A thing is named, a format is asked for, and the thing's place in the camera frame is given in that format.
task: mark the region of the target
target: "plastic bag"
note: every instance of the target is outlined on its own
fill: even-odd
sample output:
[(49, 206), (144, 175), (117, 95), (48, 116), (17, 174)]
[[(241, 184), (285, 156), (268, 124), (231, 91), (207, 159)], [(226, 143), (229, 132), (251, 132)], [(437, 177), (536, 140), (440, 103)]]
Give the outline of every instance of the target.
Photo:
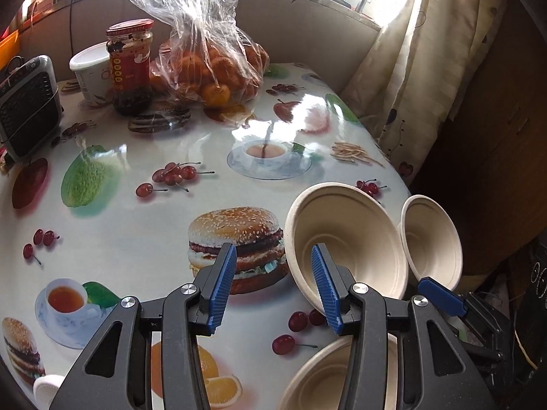
[(170, 39), (150, 64), (152, 87), (207, 107), (256, 96), (269, 57), (236, 27), (237, 0), (130, 0), (171, 25)]

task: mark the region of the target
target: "beige curtain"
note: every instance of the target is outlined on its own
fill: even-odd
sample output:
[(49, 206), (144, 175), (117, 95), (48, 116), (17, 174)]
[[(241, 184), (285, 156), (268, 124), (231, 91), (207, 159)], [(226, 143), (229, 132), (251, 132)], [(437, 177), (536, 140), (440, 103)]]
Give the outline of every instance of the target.
[(407, 183), (453, 119), (506, 0), (407, 0), (341, 97)]

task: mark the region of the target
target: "tea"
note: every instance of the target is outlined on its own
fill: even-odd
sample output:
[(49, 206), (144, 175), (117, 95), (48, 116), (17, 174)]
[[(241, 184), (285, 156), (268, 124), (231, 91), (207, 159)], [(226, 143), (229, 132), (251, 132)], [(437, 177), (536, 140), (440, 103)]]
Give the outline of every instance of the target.
[(281, 146), (270, 145), (269, 143), (250, 146), (245, 152), (257, 159), (273, 159), (285, 154), (285, 150)]
[(58, 286), (48, 295), (49, 304), (59, 313), (71, 313), (84, 306), (80, 293), (68, 286)]

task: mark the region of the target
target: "jar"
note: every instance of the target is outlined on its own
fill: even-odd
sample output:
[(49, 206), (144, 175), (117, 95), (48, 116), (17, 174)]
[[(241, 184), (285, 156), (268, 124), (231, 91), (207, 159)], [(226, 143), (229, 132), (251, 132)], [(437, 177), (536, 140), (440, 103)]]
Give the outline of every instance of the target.
[(154, 20), (144, 18), (114, 24), (106, 31), (110, 73), (114, 84), (113, 104), (123, 115), (136, 115), (152, 99), (150, 46)]

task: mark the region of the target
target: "blue rubber tip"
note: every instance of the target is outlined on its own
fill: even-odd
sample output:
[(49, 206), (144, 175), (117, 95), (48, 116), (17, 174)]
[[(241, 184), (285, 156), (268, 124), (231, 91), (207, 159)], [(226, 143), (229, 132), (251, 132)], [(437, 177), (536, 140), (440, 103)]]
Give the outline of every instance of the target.
[(334, 288), (325, 260), (317, 245), (314, 245), (311, 249), (311, 269), (317, 284), (317, 290), (319, 290), (321, 296), (326, 321), (336, 334), (340, 334), (343, 328), (340, 315), (340, 297)]
[(464, 301), (435, 279), (421, 279), (418, 282), (418, 292), (449, 316), (463, 317), (467, 313)]
[(217, 283), (214, 286), (209, 301), (209, 319), (207, 326), (214, 333), (214, 330), (222, 323), (222, 317), (230, 295), (232, 281), (236, 273), (237, 253), (236, 247), (231, 245), (222, 265), (221, 273), (218, 276)]

